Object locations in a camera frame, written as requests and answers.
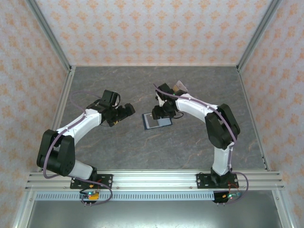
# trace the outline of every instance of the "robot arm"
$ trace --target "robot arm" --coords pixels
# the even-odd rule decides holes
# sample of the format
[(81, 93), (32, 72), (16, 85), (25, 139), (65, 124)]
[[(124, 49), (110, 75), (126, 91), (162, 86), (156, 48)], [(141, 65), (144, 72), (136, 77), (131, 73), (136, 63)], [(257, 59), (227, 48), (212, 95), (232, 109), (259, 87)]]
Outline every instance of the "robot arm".
[(182, 90), (173, 91), (167, 84), (159, 86), (158, 89), (167, 94), (178, 96), (179, 98), (156, 91), (156, 99), (159, 101), (159, 105), (155, 106), (152, 110), (154, 119), (174, 117), (176, 111), (181, 111), (197, 117), (206, 124), (208, 138), (214, 145), (214, 162), (211, 168), (211, 173), (213, 174), (212, 179), (219, 185), (220, 182), (223, 182), (221, 177), (225, 176), (231, 168), (230, 164), (228, 164), (230, 162), (229, 151), (232, 150), (234, 142), (227, 127), (221, 122), (213, 110), (221, 113), (229, 124), (235, 138), (237, 138), (240, 133), (240, 128), (231, 109), (226, 104), (218, 106), (203, 102), (204, 105), (202, 105), (195, 102), (194, 100), (196, 99), (190, 94)]
[[(61, 176), (72, 176), (97, 181), (97, 169), (75, 159), (75, 145), (90, 130), (101, 125), (103, 122), (106, 121), (112, 127), (119, 121), (135, 113), (131, 104), (117, 107), (117, 97), (120, 99), (119, 94), (105, 90), (101, 99), (96, 100), (86, 108), (85, 118), (81, 122), (79, 121), (83, 118), (83, 115), (56, 131), (45, 131), (37, 157), (37, 166), (43, 168), (46, 154), (52, 142), (60, 132), (67, 129), (55, 143), (54, 148), (52, 148), (47, 161), (47, 170)], [(68, 129), (69, 126), (76, 122), (79, 123)]]

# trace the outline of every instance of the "black mounting plate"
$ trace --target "black mounting plate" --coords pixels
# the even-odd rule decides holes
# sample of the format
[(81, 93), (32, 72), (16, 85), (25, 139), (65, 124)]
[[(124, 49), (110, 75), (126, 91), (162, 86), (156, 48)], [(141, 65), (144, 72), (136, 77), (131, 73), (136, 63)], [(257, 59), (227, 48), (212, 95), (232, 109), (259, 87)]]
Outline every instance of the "black mounting plate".
[[(112, 188), (112, 183), (113, 183), (113, 174), (97, 174), (97, 180), (101, 180), (100, 183), (108, 186), (109, 188)], [(71, 181), (70, 189), (86, 189), (90, 188), (89, 185), (90, 183), (84, 182), (84, 181), (79, 181), (79, 180), (73, 180), (74, 183)], [(100, 186), (95, 184), (92, 188), (90, 189), (106, 189), (106, 187)]]
[(219, 185), (216, 185), (213, 180), (211, 179), (211, 174), (206, 174), (206, 173), (198, 173), (196, 174), (196, 184), (198, 186), (198, 189), (228, 189), (229, 185), (228, 183), (235, 184), (237, 187), (238, 186), (238, 181), (235, 181), (238, 179), (236, 174), (233, 173), (228, 173), (225, 174), (226, 178), (225, 181), (222, 181)]

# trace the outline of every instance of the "patterned wallpaper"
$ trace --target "patterned wallpaper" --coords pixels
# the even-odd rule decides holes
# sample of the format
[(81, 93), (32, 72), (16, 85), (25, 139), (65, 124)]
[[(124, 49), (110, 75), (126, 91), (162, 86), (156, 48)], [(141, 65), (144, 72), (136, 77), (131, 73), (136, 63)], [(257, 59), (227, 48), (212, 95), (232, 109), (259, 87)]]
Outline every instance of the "patterned wallpaper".
[(0, 227), (11, 227), (66, 71), (24, 0), (0, 1)]
[(38, 0), (72, 65), (236, 65), (271, 0)]
[(304, 224), (303, 3), (281, 3), (242, 77), (271, 167), (283, 172)]

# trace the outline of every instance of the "orange floral pattern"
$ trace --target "orange floral pattern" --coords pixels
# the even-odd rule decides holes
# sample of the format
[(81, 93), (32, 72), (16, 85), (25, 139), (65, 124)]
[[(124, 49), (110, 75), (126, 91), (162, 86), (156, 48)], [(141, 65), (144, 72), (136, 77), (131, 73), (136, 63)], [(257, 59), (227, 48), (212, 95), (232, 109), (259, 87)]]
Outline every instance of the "orange floral pattern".
[(99, 66), (236, 65), (270, 2), (38, 0), (69, 62)]
[(271, 167), (304, 224), (304, 4), (285, 0), (242, 71)]
[(0, 1), (0, 21), (0, 227), (12, 227), (67, 73), (26, 1)]

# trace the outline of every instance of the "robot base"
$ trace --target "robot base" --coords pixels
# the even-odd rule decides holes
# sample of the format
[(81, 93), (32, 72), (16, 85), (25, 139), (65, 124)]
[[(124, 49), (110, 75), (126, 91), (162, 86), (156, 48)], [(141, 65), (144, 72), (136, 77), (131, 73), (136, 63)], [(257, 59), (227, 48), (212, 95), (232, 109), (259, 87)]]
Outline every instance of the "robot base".
[[(112, 174), (97, 174), (96, 182), (104, 184), (109, 188), (112, 188), (113, 175)], [(89, 187), (89, 183), (79, 180), (71, 180), (70, 189), (106, 189), (103, 186), (95, 184), (92, 188)]]
[(227, 172), (223, 176), (219, 176), (211, 169), (210, 174), (199, 173), (196, 174), (196, 184), (198, 189), (229, 189), (235, 188), (234, 184), (238, 187), (238, 177), (236, 174)]

